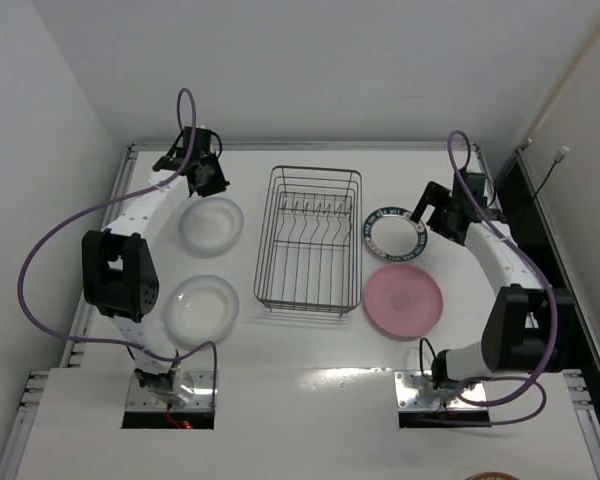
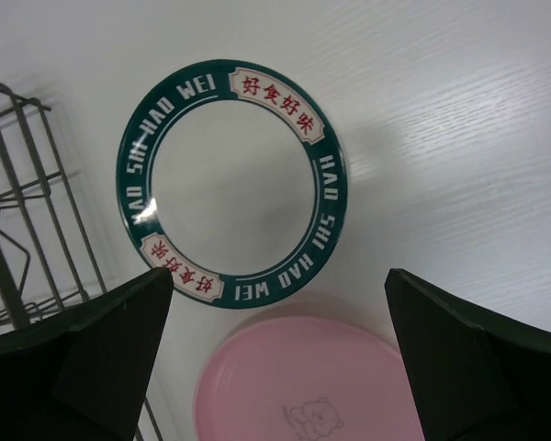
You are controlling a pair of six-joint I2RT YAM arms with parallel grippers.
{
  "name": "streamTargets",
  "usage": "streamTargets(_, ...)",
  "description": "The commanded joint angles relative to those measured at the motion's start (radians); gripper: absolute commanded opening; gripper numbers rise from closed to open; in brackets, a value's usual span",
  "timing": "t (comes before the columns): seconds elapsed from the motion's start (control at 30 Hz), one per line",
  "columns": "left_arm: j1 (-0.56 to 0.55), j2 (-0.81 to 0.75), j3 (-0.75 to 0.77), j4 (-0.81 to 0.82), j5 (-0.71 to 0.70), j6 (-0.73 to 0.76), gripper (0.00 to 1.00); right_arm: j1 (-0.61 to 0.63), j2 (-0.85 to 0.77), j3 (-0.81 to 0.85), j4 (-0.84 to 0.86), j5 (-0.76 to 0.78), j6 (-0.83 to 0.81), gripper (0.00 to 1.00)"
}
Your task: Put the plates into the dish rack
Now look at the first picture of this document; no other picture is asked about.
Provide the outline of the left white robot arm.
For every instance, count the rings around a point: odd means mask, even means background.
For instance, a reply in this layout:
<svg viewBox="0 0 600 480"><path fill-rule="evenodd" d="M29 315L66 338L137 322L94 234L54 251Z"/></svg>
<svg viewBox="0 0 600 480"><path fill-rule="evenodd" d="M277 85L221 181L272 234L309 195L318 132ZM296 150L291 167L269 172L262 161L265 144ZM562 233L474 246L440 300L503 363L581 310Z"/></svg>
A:
<svg viewBox="0 0 600 480"><path fill-rule="evenodd" d="M186 405L188 388L180 354L154 312L160 287L151 246L171 214L192 195L226 190L221 153L216 132L184 128L154 164L147 193L134 198L103 230L88 231L81 243L86 302L109 318L127 342L140 387L169 407Z"/></svg>

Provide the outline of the pink plastic plate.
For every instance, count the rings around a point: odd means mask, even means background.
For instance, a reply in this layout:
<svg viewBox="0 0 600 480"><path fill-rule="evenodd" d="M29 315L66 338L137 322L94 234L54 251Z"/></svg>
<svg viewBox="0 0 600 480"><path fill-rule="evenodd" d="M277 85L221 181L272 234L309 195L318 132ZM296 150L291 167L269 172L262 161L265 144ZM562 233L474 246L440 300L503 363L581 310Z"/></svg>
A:
<svg viewBox="0 0 600 480"><path fill-rule="evenodd" d="M374 327L400 339L426 335L444 309L437 282L423 269L408 264L376 270L364 286L363 304Z"/></svg>

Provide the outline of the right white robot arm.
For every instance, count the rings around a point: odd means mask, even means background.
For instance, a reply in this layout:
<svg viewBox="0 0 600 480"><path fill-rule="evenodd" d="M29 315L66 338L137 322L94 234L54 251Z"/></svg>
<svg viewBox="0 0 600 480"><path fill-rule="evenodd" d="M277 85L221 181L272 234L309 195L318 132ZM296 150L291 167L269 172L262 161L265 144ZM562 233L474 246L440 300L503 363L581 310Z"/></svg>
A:
<svg viewBox="0 0 600 480"><path fill-rule="evenodd" d="M411 214L419 222L431 207L427 226L465 247L495 293L480 340L436 355L431 367L436 389L466 387L501 373L537 378L561 372L568 364L575 300L527 263L504 214L487 208L485 196L477 192L485 183L485 175L468 171L451 188L431 181Z"/></svg>

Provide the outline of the blue rimmed white plate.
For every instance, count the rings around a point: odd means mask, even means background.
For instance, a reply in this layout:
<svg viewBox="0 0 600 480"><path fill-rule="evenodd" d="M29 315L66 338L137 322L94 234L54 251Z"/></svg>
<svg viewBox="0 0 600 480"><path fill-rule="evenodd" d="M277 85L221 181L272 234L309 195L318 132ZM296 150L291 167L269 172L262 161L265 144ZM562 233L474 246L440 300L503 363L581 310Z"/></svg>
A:
<svg viewBox="0 0 600 480"><path fill-rule="evenodd" d="M411 211L396 206L372 211L363 223L362 237L373 254L390 262L413 260L428 244L424 224L414 222Z"/></svg>

